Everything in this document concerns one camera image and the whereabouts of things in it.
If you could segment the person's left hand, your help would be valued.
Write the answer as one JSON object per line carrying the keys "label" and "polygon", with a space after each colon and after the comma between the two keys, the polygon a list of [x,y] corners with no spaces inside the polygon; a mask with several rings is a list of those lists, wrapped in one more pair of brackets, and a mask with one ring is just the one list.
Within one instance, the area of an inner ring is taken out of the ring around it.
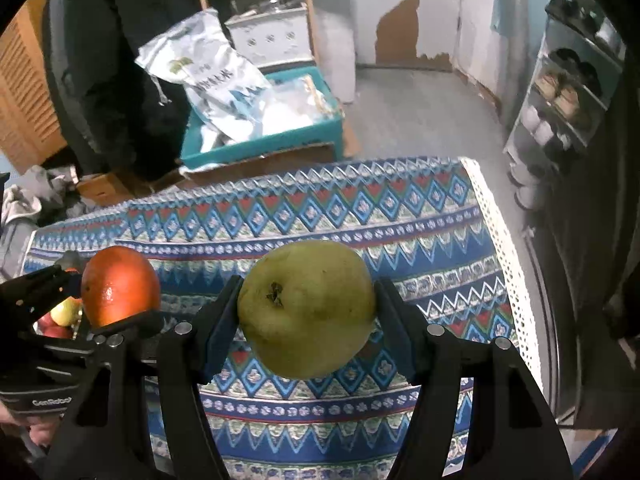
{"label": "person's left hand", "polygon": [[60,426],[61,419],[56,415],[15,417],[3,403],[0,403],[0,422],[1,428],[9,429],[10,434],[15,434],[18,428],[25,429],[33,444],[49,446]]}

